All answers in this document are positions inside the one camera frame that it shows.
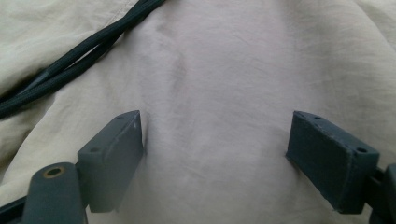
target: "wrinkled cloth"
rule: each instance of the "wrinkled cloth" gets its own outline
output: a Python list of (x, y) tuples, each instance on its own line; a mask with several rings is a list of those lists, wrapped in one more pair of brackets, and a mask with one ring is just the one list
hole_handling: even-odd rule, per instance
[[(0, 93), (135, 3), (4, 0)], [(0, 121), (0, 205), (34, 172), (140, 110), (120, 211), (90, 223), (368, 223), (332, 210), (285, 158), (292, 112), (326, 118), (396, 162), (396, 2), (168, 0), (84, 75)]]

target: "black cord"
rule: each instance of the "black cord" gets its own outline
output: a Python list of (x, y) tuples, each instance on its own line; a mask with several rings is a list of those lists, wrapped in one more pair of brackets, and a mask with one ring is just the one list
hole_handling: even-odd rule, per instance
[(134, 28), (163, 2), (164, 0), (138, 1), (122, 19), (91, 35), (69, 50), (63, 57), (36, 75), (23, 90), (8, 98), (0, 99), (0, 119), (18, 112), (22, 106), (59, 90), (79, 77), (111, 49), (127, 28)]

